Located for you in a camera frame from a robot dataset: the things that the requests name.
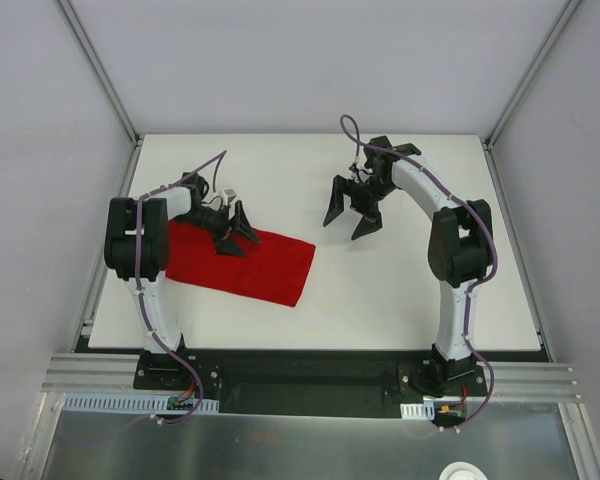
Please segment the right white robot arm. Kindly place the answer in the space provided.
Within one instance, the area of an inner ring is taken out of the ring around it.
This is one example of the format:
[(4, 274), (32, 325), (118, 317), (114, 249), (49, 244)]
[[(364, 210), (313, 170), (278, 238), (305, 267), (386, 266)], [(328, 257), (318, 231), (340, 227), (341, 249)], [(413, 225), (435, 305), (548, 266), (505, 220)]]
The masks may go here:
[(440, 286), (439, 328), (429, 362), (411, 374), (409, 384), (440, 398), (477, 367), (474, 296), (497, 269), (491, 207), (484, 200), (454, 195), (411, 143), (393, 145), (379, 136), (358, 143), (357, 149), (365, 161), (353, 162), (349, 177), (334, 177), (323, 223), (329, 225), (350, 207), (361, 216), (351, 238), (373, 234), (383, 226), (380, 201), (397, 190), (407, 193), (430, 220), (427, 262)]

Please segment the red t-shirt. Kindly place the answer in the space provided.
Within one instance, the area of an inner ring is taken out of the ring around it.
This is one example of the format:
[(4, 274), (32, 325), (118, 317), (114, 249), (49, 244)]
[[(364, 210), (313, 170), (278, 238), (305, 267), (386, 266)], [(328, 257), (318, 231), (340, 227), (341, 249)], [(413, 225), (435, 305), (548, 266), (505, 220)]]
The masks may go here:
[(287, 307), (297, 305), (316, 253), (311, 243), (263, 230), (258, 244), (234, 238), (243, 257), (216, 253), (210, 233), (196, 226), (172, 221), (169, 234), (169, 279)]

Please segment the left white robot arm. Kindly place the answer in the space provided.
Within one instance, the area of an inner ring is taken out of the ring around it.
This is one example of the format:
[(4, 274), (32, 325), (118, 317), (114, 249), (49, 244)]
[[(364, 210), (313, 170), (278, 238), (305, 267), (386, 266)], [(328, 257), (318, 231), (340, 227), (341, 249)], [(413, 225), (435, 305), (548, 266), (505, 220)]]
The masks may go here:
[(211, 235), (214, 252), (244, 257), (236, 236), (259, 244), (243, 202), (228, 189), (213, 207), (207, 196), (211, 185), (200, 174), (186, 172), (175, 183), (159, 187), (137, 198), (110, 200), (104, 240), (104, 261), (130, 292), (143, 324), (141, 354), (147, 371), (173, 370), (194, 378), (185, 357), (184, 336), (176, 325), (166, 291), (166, 270), (171, 247), (169, 224), (200, 227)]

